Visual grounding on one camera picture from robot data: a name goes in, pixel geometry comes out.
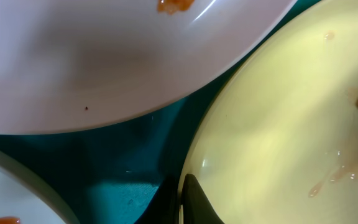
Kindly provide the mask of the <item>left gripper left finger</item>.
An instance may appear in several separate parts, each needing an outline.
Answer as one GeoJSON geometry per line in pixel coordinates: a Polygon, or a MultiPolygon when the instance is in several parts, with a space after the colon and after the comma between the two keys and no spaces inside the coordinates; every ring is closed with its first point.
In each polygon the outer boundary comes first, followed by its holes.
{"type": "Polygon", "coordinates": [[[167,176],[135,224],[178,223],[178,180],[167,176]]]}

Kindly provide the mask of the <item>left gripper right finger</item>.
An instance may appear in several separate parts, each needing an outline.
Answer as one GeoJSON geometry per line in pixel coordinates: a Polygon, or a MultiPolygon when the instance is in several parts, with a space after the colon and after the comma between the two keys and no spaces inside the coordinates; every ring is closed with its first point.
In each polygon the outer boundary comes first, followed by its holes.
{"type": "Polygon", "coordinates": [[[193,174],[185,176],[181,204],[184,224],[224,224],[193,174]]]}

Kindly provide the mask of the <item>yellow-green rimmed plate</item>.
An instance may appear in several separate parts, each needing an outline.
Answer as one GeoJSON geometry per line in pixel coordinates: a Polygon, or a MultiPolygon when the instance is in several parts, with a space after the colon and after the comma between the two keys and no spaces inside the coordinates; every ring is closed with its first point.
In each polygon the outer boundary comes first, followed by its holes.
{"type": "Polygon", "coordinates": [[[193,174],[224,223],[358,223],[358,0],[282,27],[203,118],[193,174]]]}

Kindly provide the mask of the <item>white plate top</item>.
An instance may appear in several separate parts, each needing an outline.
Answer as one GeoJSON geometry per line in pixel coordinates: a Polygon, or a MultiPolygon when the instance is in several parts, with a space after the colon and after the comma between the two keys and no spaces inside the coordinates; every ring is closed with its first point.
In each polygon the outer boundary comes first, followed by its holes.
{"type": "Polygon", "coordinates": [[[294,0],[0,0],[0,134],[97,128],[205,86],[294,0]]]}

